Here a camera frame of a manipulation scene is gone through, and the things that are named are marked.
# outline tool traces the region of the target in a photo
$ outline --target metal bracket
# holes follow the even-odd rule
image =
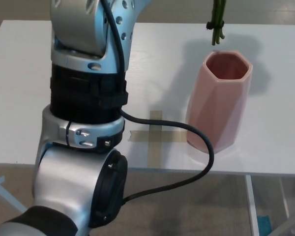
[[[8,203],[15,207],[20,213],[24,213],[27,208],[20,203],[15,197],[13,197],[1,184],[4,183],[5,177],[0,177],[0,196],[4,198]]]

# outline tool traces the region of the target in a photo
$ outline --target white table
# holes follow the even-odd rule
[[[136,24],[124,109],[141,118],[161,110],[163,119],[184,121],[204,57],[212,50],[242,52],[254,65],[243,122],[211,172],[246,175],[253,197],[249,175],[295,176],[295,26],[225,25],[224,32],[221,45],[213,47],[212,32],[202,24]],[[50,101],[50,43],[48,21],[4,21],[0,28],[0,163],[35,162],[41,113]],[[163,143],[161,164],[151,168],[149,143],[128,140],[130,131],[148,129],[126,124],[117,149],[131,170],[198,172],[206,165],[206,154],[177,142]]]

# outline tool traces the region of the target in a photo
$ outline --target ceramic vase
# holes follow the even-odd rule
[[[236,139],[245,109],[252,76],[252,64],[236,51],[209,54],[203,62],[189,100],[186,122],[204,132],[214,153]],[[207,152],[197,135],[187,132],[187,141]]]

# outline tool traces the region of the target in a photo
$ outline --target flower stems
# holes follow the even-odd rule
[[[213,30],[212,45],[220,44],[220,38],[224,39],[223,34],[223,17],[226,6],[226,0],[213,0],[213,10],[211,22],[208,23],[207,29]]]

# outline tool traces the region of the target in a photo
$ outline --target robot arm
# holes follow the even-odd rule
[[[149,2],[52,0],[51,103],[43,111],[34,204],[0,225],[0,236],[87,236],[116,218],[127,175],[126,158],[114,149],[124,130],[125,72],[135,22]]]

